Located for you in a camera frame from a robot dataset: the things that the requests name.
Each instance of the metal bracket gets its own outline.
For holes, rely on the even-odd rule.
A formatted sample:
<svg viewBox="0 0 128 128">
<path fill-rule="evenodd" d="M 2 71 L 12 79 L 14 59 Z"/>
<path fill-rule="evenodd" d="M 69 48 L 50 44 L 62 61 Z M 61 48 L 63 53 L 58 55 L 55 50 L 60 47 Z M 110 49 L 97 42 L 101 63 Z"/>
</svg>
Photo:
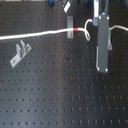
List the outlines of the metal bracket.
<svg viewBox="0 0 128 128">
<path fill-rule="evenodd" d="M 111 44 L 111 31 L 108 32 L 108 50 L 112 50 L 112 44 Z"/>
<path fill-rule="evenodd" d="M 73 28 L 73 16 L 67 17 L 67 28 Z M 73 30 L 67 32 L 67 38 L 73 39 Z"/>
<path fill-rule="evenodd" d="M 98 20 L 99 20 L 99 0 L 93 1 L 94 6 L 94 15 L 93 15 L 93 25 L 98 26 Z"/>
<path fill-rule="evenodd" d="M 25 46 L 25 43 L 21 40 L 20 41 L 21 47 L 19 46 L 19 44 L 16 44 L 16 52 L 17 54 L 10 60 L 10 64 L 12 65 L 12 67 L 14 68 L 32 49 L 31 46 L 29 44 L 27 44 Z"/>
</svg>

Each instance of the white cable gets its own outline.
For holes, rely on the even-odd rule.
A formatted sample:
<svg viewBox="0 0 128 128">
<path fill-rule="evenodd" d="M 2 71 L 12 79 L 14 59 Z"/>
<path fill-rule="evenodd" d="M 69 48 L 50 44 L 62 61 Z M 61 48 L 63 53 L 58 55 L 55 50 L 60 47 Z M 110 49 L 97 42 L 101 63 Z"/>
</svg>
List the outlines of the white cable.
<svg viewBox="0 0 128 128">
<path fill-rule="evenodd" d="M 90 34 L 89 34 L 89 32 L 87 31 L 87 24 L 88 24 L 89 22 L 92 23 L 92 22 L 93 22 L 92 19 L 88 19 L 88 20 L 85 22 L 85 26 L 84 26 L 84 29 L 85 29 L 85 37 L 86 37 L 87 41 L 90 41 Z"/>
<path fill-rule="evenodd" d="M 114 25 L 113 27 L 109 28 L 109 30 L 113 30 L 115 28 L 119 28 L 119 29 L 122 29 L 122 30 L 125 30 L 125 31 L 128 31 L 128 28 L 126 27 L 123 27 L 123 26 L 120 26 L 120 25 Z"/>
<path fill-rule="evenodd" d="M 62 32 L 67 32 L 67 31 L 73 31 L 73 28 L 66 28 L 66 29 L 60 29 L 60 30 L 55 30 L 55 31 L 38 32 L 38 33 L 1 36 L 0 40 L 17 39 L 17 38 L 25 38 L 25 37 L 33 37 L 33 36 L 41 36 L 41 35 L 47 35 L 47 34 L 57 34 L 57 33 L 62 33 Z"/>
<path fill-rule="evenodd" d="M 85 23 L 85 27 L 78 28 L 78 31 L 83 31 L 85 33 L 85 37 L 86 37 L 87 41 L 90 41 L 90 34 L 87 31 L 88 22 L 92 22 L 92 20 L 88 19 Z M 20 35 L 0 36 L 0 40 L 41 36 L 41 35 L 47 35 L 47 34 L 57 34 L 57 33 L 68 32 L 68 31 L 73 31 L 73 28 L 66 28 L 66 29 L 60 29 L 60 30 L 54 30 L 54 31 L 37 32 L 37 33 L 20 34 Z"/>
</svg>

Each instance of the small metal component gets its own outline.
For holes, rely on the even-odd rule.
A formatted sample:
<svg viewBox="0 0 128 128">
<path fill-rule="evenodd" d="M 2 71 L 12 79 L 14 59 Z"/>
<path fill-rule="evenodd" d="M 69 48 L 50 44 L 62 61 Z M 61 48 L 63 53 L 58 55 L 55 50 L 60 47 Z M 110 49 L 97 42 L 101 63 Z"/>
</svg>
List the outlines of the small metal component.
<svg viewBox="0 0 128 128">
<path fill-rule="evenodd" d="M 99 67 L 97 67 L 97 70 L 98 70 L 98 71 L 100 71 L 100 68 L 99 68 Z"/>
<path fill-rule="evenodd" d="M 107 16 L 107 19 L 109 20 L 109 16 Z"/>
<path fill-rule="evenodd" d="M 67 17 L 67 28 L 73 28 L 73 16 Z M 73 30 L 67 32 L 67 38 L 73 39 Z"/>
<path fill-rule="evenodd" d="M 20 41 L 21 47 L 19 46 L 19 44 L 16 44 L 16 52 L 17 54 L 10 60 L 10 64 L 12 65 L 12 67 L 14 68 L 31 50 L 31 46 L 29 44 L 27 44 L 25 46 L 24 42 L 21 40 Z"/>
<path fill-rule="evenodd" d="M 105 71 L 108 72 L 108 69 L 106 68 Z"/>
<path fill-rule="evenodd" d="M 99 19 L 101 19 L 101 16 L 99 16 Z"/>
<path fill-rule="evenodd" d="M 102 12 L 102 15 L 105 15 L 105 12 Z"/>
</svg>

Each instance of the metal block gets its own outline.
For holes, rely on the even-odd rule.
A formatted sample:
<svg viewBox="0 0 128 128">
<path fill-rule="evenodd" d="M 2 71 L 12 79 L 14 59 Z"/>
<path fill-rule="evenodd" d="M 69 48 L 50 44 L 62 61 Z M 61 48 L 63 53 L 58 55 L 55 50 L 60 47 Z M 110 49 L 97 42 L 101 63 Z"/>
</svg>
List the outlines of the metal block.
<svg viewBox="0 0 128 128">
<path fill-rule="evenodd" d="M 10 64 L 12 65 L 12 67 L 14 68 L 32 49 L 31 46 L 29 44 L 27 44 L 25 46 L 25 43 L 21 40 L 20 41 L 21 47 L 19 46 L 19 44 L 16 44 L 16 52 L 17 54 L 10 60 Z"/>
<path fill-rule="evenodd" d="M 73 16 L 67 17 L 67 28 L 73 28 Z M 73 38 L 73 30 L 67 32 L 67 38 L 69 38 L 69 39 Z"/>
<path fill-rule="evenodd" d="M 99 72 L 108 72 L 108 39 L 109 25 L 107 15 L 102 14 L 98 25 L 98 46 L 96 67 Z"/>
</svg>

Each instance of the cable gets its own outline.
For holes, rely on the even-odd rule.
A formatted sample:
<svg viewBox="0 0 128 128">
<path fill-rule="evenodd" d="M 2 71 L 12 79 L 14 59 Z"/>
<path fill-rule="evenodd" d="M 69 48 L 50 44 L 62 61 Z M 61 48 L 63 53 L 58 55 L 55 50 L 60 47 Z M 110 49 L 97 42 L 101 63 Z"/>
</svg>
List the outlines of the cable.
<svg viewBox="0 0 128 128">
<path fill-rule="evenodd" d="M 33 36 L 42 36 L 42 35 L 47 35 L 47 34 L 57 34 L 57 33 L 68 32 L 68 31 L 83 31 L 85 33 L 85 37 L 86 37 L 87 41 L 90 41 L 90 34 L 86 29 L 88 22 L 93 22 L 93 21 L 91 19 L 88 19 L 85 23 L 84 28 L 66 28 L 66 29 L 45 31 L 45 32 L 38 32 L 38 33 L 0 36 L 0 40 L 17 39 L 17 38 L 25 38 L 25 37 L 33 37 Z"/>
<path fill-rule="evenodd" d="M 123 26 L 120 26 L 120 25 L 114 25 L 113 27 L 109 28 L 109 30 L 113 30 L 115 28 L 119 28 L 119 29 L 122 29 L 122 30 L 125 30 L 125 31 L 128 31 L 128 28 L 126 27 L 123 27 Z"/>
</svg>

